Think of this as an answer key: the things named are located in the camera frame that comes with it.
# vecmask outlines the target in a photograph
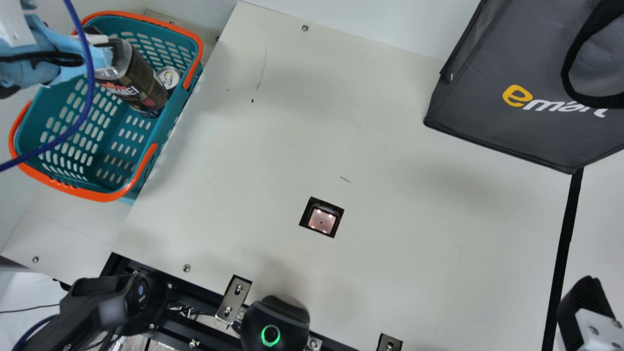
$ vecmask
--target orange basket handle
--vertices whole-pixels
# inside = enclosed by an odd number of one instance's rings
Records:
[[[151,17],[147,17],[147,16],[141,16],[139,14],[134,14],[134,13],[130,13],[130,12],[124,12],[124,11],[101,11],[101,12],[95,12],[92,13],[90,15],[88,15],[87,17],[83,18],[82,20],[82,25],[85,25],[87,22],[89,22],[91,19],[95,18],[95,17],[99,17],[99,16],[120,16],[120,17],[126,17],[126,18],[132,18],[132,19],[136,19],[137,21],[143,21],[143,22],[148,22],[151,24],[155,24],[157,26],[161,26],[161,27],[165,27],[171,31],[174,32],[178,32],[184,36],[189,37],[190,39],[193,39],[193,41],[195,41],[195,43],[197,44],[198,50],[197,50],[197,55],[195,56],[195,60],[193,60],[193,63],[191,64],[190,68],[188,69],[187,72],[187,77],[184,79],[184,82],[182,83],[182,86],[184,87],[184,89],[188,89],[191,86],[191,81],[193,81],[193,76],[195,75],[195,71],[197,70],[197,66],[199,65],[200,61],[202,60],[202,55],[203,55],[203,42],[202,40],[197,36],[197,34],[193,33],[192,31],[188,31],[184,28],[178,27],[176,25],[173,25],[171,23],[167,23],[155,18],[151,18]]]
[[[13,158],[17,157],[17,151],[15,150],[15,144],[14,144],[15,134],[17,133],[19,126],[22,124],[22,120],[24,119],[24,116],[26,115],[26,112],[28,111],[28,108],[31,106],[31,104],[32,104],[32,100],[29,101],[26,104],[26,106],[24,106],[24,108],[22,109],[22,112],[20,112],[19,116],[17,117],[15,122],[13,122],[13,126],[11,127],[11,132],[9,134],[9,151],[11,152],[11,157]],[[56,179],[50,178],[48,175],[42,172],[37,171],[36,169],[27,165],[25,162],[20,163],[19,168],[28,176],[35,178],[39,182],[42,182],[45,185],[53,187],[67,194],[81,197],[87,200],[110,202],[110,201],[115,201],[121,198],[122,196],[126,195],[128,191],[132,190],[134,185],[139,181],[141,175],[143,174],[145,167],[151,160],[156,150],[158,150],[158,144],[154,142],[147,149],[147,152],[145,153],[145,157],[143,157],[138,168],[135,170],[134,176],[132,177],[132,179],[128,183],[126,183],[126,185],[124,185],[121,189],[115,192],[108,192],[108,193],[76,188],[74,186],[65,184]]]

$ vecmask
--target bag handle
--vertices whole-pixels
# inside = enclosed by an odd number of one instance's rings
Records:
[[[578,32],[576,39],[570,46],[568,54],[563,62],[561,79],[565,92],[574,100],[585,106],[595,109],[624,109],[624,92],[610,96],[590,96],[574,90],[570,82],[570,70],[581,51],[583,44],[594,34],[607,27],[611,22],[624,14],[624,1],[622,0],[602,0],[593,10],[585,24]]]

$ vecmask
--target teal plastic basket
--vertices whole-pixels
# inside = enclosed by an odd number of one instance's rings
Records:
[[[96,85],[89,117],[79,130],[20,168],[49,186],[85,199],[134,199],[202,73],[202,41],[185,29],[127,12],[98,12],[82,23],[130,41],[154,69],[176,67],[182,74],[180,83],[156,119],[142,117]],[[11,131],[13,156],[53,140],[73,125],[84,109],[86,92],[85,77],[40,89]]]

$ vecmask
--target cable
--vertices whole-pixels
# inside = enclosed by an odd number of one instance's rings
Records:
[[[46,61],[64,67],[79,67],[84,64],[82,56],[62,51],[25,52],[24,54],[0,57],[0,62],[16,62],[21,60],[30,60],[34,64]]]
[[[14,159],[11,159],[7,162],[0,164],[0,172],[6,171],[7,169],[17,166],[18,164],[27,161],[31,157],[40,155],[45,151],[48,151],[55,147],[56,145],[60,145],[67,138],[72,135],[75,131],[78,130],[80,125],[86,121],[87,116],[89,115],[89,111],[91,110],[91,104],[93,103],[93,91],[95,90],[95,72],[93,68],[93,58],[91,58],[91,51],[89,50],[89,42],[87,42],[87,36],[84,34],[82,30],[82,25],[80,24],[80,19],[76,14],[76,10],[72,5],[70,0],[63,0],[65,3],[65,7],[67,8],[67,12],[69,12],[69,17],[71,17],[72,22],[74,23],[74,27],[76,27],[76,33],[78,33],[78,37],[80,38],[80,43],[82,44],[82,48],[84,49],[84,60],[85,65],[87,66],[87,95],[85,97],[86,101],[84,103],[84,110],[80,114],[80,117],[76,121],[76,123],[71,126],[65,133],[61,133],[58,137],[56,137],[53,141],[47,143],[46,145],[41,146],[40,148],[29,151],[21,156],[18,156]]]
[[[13,346],[13,348],[11,349],[11,351],[19,351],[24,344],[26,343],[26,340],[28,340],[28,338],[39,328],[41,328],[44,324],[50,322],[54,317],[58,316],[57,314],[55,315],[51,315],[50,317],[38,322],[37,324],[33,325],[29,330],[26,331],[26,333],[24,333],[24,335],[22,335],[21,338],[19,338],[19,340],[17,341],[17,343],[15,344],[15,346]]]
[[[42,305],[42,306],[35,306],[35,307],[31,307],[29,309],[23,309],[23,310],[12,310],[12,311],[0,311],[0,314],[12,314],[15,312],[24,312],[24,311],[30,311],[30,310],[36,310],[36,309],[42,309],[44,307],[55,307],[58,306],[60,304],[55,304],[55,305]]]

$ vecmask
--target yellow e logo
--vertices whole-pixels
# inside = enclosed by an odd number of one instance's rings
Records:
[[[515,92],[521,92],[523,96],[514,95]],[[503,92],[503,100],[506,103],[508,103],[508,104],[510,104],[511,106],[514,106],[514,107],[522,107],[522,106],[524,106],[524,104],[522,104],[520,102],[511,101],[511,99],[516,100],[516,101],[529,102],[529,101],[533,100],[533,95],[531,95],[531,93],[528,92],[523,87],[514,84],[514,85],[508,87],[507,90],[505,90],[505,92]]]

